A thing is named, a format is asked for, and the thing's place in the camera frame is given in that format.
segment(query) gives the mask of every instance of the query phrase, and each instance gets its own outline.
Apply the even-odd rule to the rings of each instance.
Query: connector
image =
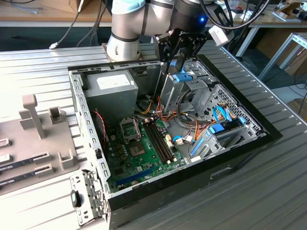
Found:
[[[176,139],[175,142],[176,142],[177,145],[183,145],[184,144],[182,138]]]
[[[165,139],[166,139],[166,141],[169,141],[169,140],[171,140],[172,138],[171,138],[171,136],[170,136],[169,134],[167,134],[167,135],[165,136]]]
[[[56,48],[58,45],[59,45],[58,42],[52,43],[52,44],[49,46],[49,49],[54,49],[54,48]]]
[[[167,146],[168,146],[169,148],[171,148],[171,147],[174,146],[173,143],[172,143],[171,141],[168,141],[166,144],[167,144]]]

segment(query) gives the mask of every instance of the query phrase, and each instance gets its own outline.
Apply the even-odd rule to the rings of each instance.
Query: motherboard chip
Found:
[[[129,149],[133,157],[136,157],[136,156],[139,156],[145,153],[145,149],[140,141],[132,143]]]
[[[119,169],[115,169],[114,172],[115,172],[115,175],[117,176],[117,175],[124,173],[124,170],[122,168],[119,168]]]

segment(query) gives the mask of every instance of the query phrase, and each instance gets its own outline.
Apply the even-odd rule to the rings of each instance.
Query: motherboard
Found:
[[[186,164],[180,151],[172,144],[170,135],[159,119],[135,122],[132,126],[111,128],[107,151],[111,177],[108,184],[111,192],[137,185],[150,178],[175,170]],[[139,139],[127,142],[125,135],[136,135]]]

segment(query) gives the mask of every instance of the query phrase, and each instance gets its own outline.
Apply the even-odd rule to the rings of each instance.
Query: blue pcie slot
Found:
[[[148,174],[151,173],[151,171],[152,171],[153,169],[155,169],[155,166],[152,167],[152,168],[150,168],[150,169],[148,169],[148,170],[146,170],[146,171],[143,171],[143,172],[140,172],[140,173],[135,174],[135,175],[133,175],[133,176],[129,176],[129,177],[125,178],[125,179],[121,179],[121,180],[119,180],[119,181],[116,181],[116,185],[125,184],[125,183],[128,183],[128,182],[130,182],[130,181],[134,181],[134,180],[136,180],[136,179],[138,179],[138,178],[140,178],[140,177],[147,176]]]

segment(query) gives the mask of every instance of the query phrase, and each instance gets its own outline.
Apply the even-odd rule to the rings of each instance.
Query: blue latch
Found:
[[[239,117],[239,121],[244,125],[246,123],[246,120],[244,117]]]
[[[186,73],[174,74],[173,76],[174,76],[174,78],[176,79],[177,82],[185,82],[185,81],[193,80],[193,78]]]
[[[212,134],[215,134],[217,132],[224,131],[224,127],[221,124],[215,124],[209,127],[209,130]]]

